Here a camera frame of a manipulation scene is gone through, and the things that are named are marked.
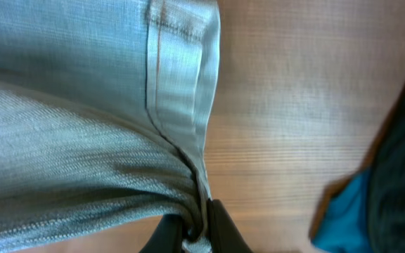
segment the black object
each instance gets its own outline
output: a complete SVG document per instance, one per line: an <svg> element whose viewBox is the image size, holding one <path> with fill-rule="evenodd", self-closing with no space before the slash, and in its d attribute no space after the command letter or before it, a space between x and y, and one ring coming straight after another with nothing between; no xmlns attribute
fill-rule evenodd
<svg viewBox="0 0 405 253"><path fill-rule="evenodd" d="M405 253L405 91L371 167L368 236L375 253Z"/></svg>
<svg viewBox="0 0 405 253"><path fill-rule="evenodd" d="M207 201L213 253L251 253L219 200ZM181 253L184 225L180 216L165 215L140 253Z"/></svg>

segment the wooden floor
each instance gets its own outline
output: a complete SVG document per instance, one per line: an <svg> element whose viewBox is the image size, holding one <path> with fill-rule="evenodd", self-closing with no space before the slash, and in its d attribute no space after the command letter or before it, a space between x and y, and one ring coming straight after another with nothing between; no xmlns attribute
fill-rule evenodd
<svg viewBox="0 0 405 253"><path fill-rule="evenodd" d="M323 190L363 167L405 81L405 1L219 0L206 163L254 252L316 252ZM146 219L26 252L138 252Z"/></svg>

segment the jeans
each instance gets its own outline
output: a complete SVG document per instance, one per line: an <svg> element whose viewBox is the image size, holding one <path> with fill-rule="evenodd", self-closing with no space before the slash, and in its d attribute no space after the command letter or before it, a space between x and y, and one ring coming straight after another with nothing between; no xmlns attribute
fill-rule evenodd
<svg viewBox="0 0 405 253"><path fill-rule="evenodd" d="M0 0L0 252L178 214L208 252L209 0Z"/></svg>

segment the blue fabric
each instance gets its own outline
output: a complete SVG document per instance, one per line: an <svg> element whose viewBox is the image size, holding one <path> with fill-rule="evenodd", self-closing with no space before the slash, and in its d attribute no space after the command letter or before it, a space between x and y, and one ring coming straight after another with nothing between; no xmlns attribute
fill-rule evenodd
<svg viewBox="0 0 405 253"><path fill-rule="evenodd" d="M312 240L319 249L332 253L371 253L366 232L366 196L370 170L356 175L330 201L322 224Z"/></svg>
<svg viewBox="0 0 405 253"><path fill-rule="evenodd" d="M177 214L209 252L214 0L0 0L0 252Z"/></svg>

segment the stitching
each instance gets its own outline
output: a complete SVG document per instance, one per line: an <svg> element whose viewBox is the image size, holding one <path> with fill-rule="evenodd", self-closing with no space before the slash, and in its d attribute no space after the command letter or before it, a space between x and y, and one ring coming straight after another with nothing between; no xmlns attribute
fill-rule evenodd
<svg viewBox="0 0 405 253"><path fill-rule="evenodd" d="M203 37L203 32L192 32L189 29L182 27L179 24L173 24L170 21L163 20L162 18L163 11L160 12L160 17L149 17L149 21L153 23L154 25L157 25L160 28L166 28L170 32L173 32L184 39L190 40L190 41L200 41Z"/></svg>
<svg viewBox="0 0 405 253"><path fill-rule="evenodd" d="M162 19L163 13L165 11L165 0L162 0L162 6L160 8L160 17L159 19ZM160 35L162 33L162 26L159 25L159 30L157 31L157 65L156 65L156 72L155 72L155 114L156 118L158 120L158 123L161 126L162 131L165 133L165 128L163 127L163 122L160 120L159 117L159 110L158 110L158 91L159 91L159 73L160 73Z"/></svg>

